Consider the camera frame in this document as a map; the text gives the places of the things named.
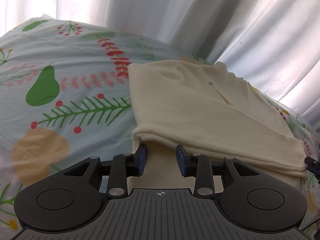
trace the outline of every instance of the cream fabric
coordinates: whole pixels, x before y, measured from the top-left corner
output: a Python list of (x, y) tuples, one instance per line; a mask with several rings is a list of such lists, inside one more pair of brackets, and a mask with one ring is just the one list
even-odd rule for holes
[(173, 149), (183, 144), (215, 159), (234, 156), (294, 186), (306, 176), (302, 141), (225, 64), (165, 60), (131, 64), (128, 71), (137, 122), (133, 151), (141, 141)]

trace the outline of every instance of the green pear print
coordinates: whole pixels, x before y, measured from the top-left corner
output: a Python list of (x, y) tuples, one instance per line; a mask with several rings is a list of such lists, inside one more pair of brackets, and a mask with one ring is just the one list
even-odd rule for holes
[(41, 71), (38, 79), (26, 95), (30, 106), (43, 106), (54, 100), (60, 92), (59, 83), (54, 78), (54, 68), (50, 64)]

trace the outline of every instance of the black cable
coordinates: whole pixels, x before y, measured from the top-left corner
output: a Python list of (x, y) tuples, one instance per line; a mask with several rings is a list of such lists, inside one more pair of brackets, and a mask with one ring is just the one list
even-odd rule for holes
[(313, 221), (312, 223), (310, 223), (309, 225), (307, 225), (305, 228), (303, 228), (301, 231), (306, 230), (307, 228), (311, 227), (314, 223), (320, 221), (320, 218), (318, 218), (317, 220)]

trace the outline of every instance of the circular gripper cap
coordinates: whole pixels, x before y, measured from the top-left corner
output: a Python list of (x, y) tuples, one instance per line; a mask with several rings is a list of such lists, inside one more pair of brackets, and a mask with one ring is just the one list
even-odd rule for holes
[(284, 197), (279, 192), (266, 188), (251, 191), (247, 200), (252, 206), (262, 210), (277, 209), (284, 203)]
[(224, 162), (232, 183), (221, 193), (220, 207), (230, 220), (260, 232), (300, 225), (307, 201), (299, 190), (239, 160)]
[(38, 205), (48, 210), (59, 210), (70, 206), (75, 195), (65, 189), (49, 189), (42, 192), (38, 198)]

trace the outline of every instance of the metal screw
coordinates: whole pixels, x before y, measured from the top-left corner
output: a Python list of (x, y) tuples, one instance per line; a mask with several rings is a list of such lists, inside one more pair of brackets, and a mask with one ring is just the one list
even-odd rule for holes
[(109, 194), (113, 196), (120, 196), (124, 193), (124, 190), (119, 187), (114, 187), (111, 190), (109, 190)]
[(213, 193), (213, 190), (208, 188), (208, 187), (201, 187), (197, 190), (198, 194), (200, 195), (204, 195), (204, 196), (207, 196), (207, 195), (210, 195)]

